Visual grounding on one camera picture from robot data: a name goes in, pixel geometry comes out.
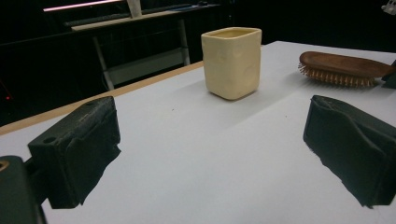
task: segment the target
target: black wall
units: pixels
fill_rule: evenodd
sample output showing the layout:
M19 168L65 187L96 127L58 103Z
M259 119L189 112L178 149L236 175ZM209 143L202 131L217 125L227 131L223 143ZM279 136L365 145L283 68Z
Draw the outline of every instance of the black wall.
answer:
M276 40L339 48L396 52L396 16L388 0L239 0L236 24L262 29L263 44Z

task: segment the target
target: white object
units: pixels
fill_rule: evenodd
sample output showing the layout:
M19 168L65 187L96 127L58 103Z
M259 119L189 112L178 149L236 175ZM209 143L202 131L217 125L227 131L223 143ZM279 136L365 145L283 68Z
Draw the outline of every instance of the white object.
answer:
M142 16L142 8L140 6L140 0L126 0L128 3L129 10L131 11L132 18L138 18Z
M396 15L396 0L389 0L388 3L381 8L390 15Z
M262 30L231 27L205 33L201 40L209 91L236 100L259 87Z

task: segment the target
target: brush handle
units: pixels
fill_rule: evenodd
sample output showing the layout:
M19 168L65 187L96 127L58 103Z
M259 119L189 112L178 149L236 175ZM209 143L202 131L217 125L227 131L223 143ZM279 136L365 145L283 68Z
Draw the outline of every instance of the brush handle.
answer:
M300 63L311 68L355 77L384 77L396 72L396 67L377 61L344 55L307 51Z

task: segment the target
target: cup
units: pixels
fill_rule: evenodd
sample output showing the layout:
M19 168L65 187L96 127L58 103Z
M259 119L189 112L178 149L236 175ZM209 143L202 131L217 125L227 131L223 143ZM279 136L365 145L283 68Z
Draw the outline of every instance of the cup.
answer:
M230 27L201 35L207 89L227 100L242 98L260 83L262 30Z

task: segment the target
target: dark background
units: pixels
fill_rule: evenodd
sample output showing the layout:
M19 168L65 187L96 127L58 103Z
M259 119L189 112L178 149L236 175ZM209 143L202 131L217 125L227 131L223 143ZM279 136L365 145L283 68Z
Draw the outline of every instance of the dark background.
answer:
M106 91L92 37L111 65L179 45L177 20L136 22L96 33L73 34L63 22L127 10L125 5L43 13L79 0L2 0L0 8L0 126ZM142 9L196 0L141 0ZM396 52L396 16L387 1L319 2L219 0L222 7L185 18L191 62L202 60L201 34L229 26L262 29L262 43L289 41L349 49Z

